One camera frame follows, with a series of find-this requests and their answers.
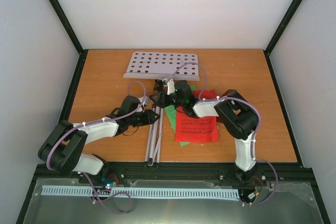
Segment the green sheet music page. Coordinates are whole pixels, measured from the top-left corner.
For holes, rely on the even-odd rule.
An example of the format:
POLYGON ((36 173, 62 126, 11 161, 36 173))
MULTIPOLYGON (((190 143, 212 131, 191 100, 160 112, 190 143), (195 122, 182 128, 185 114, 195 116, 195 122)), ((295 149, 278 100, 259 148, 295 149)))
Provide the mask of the green sheet music page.
MULTIPOLYGON (((191 86, 191 90, 194 91, 196 90, 195 86, 191 86)), ((167 115, 167 118, 170 122, 170 125, 174 131, 174 133, 176 132, 176 115, 177 115, 177 110, 175 109, 174 106, 170 105, 164 108, 164 111, 167 115)), ((179 142, 180 146, 185 146, 187 144, 189 144, 190 142, 179 142)))

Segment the white tripod music stand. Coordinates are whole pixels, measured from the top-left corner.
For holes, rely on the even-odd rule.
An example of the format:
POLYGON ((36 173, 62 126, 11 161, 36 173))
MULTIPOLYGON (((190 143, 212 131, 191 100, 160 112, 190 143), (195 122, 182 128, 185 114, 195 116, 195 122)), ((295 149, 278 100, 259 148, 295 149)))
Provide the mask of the white tripod music stand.
MULTIPOLYGON (((188 81, 198 81, 198 71, 198 56, 196 54, 136 51, 131 56, 124 77, 154 80, 172 78, 177 95, 175 109, 181 107, 186 115, 197 118, 193 107, 199 99, 194 96, 188 81)), ((167 93, 165 86, 163 86, 163 90, 153 90, 153 92, 154 94, 167 93)), ((152 110, 159 114, 160 118, 150 125, 145 154, 145 162, 148 166, 160 162, 163 135, 164 108, 153 106, 152 110)))

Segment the red sheet music page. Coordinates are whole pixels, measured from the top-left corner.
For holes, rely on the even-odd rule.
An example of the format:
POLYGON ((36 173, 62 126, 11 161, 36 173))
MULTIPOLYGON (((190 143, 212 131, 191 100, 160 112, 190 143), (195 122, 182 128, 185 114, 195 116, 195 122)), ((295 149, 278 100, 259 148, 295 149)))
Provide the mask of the red sheet music page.
POLYGON ((194 119, 187 116, 181 107, 177 108, 175 141, 182 143, 218 142, 219 132, 216 117, 194 119))

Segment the brown wooden metronome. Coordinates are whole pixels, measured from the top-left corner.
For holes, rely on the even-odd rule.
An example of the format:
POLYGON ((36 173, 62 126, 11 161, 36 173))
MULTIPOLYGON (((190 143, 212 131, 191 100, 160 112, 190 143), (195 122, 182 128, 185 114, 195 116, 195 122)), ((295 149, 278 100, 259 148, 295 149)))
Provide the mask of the brown wooden metronome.
POLYGON ((225 91, 222 95, 220 95, 219 97, 222 98, 222 97, 232 97, 235 93, 236 93, 237 90, 235 89, 228 89, 227 91, 225 91))

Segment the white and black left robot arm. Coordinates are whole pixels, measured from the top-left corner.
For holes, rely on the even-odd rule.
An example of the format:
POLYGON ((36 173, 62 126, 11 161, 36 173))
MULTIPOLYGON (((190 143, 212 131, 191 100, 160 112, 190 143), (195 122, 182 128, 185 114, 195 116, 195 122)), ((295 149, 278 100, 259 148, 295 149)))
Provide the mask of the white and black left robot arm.
POLYGON ((85 145, 107 137, 122 135, 129 127, 152 125, 160 116, 146 109, 148 97, 127 96, 119 108, 91 122, 72 124, 60 121, 38 151, 38 157, 49 170, 66 176, 72 172, 87 173, 97 183, 108 180, 106 161, 94 154, 83 153, 85 145))

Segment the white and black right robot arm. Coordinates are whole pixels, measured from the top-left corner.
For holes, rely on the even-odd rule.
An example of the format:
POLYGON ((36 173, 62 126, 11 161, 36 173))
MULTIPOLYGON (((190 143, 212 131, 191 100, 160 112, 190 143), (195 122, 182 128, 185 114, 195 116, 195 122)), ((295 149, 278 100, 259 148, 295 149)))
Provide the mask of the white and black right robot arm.
POLYGON ((169 84, 167 80, 156 83, 157 93, 149 96, 154 105, 181 108, 194 119, 219 118, 235 140, 235 177, 242 184, 249 182, 257 171, 255 154, 256 133, 261 116, 237 90, 227 90, 223 96, 207 99, 196 97, 186 80, 169 84))

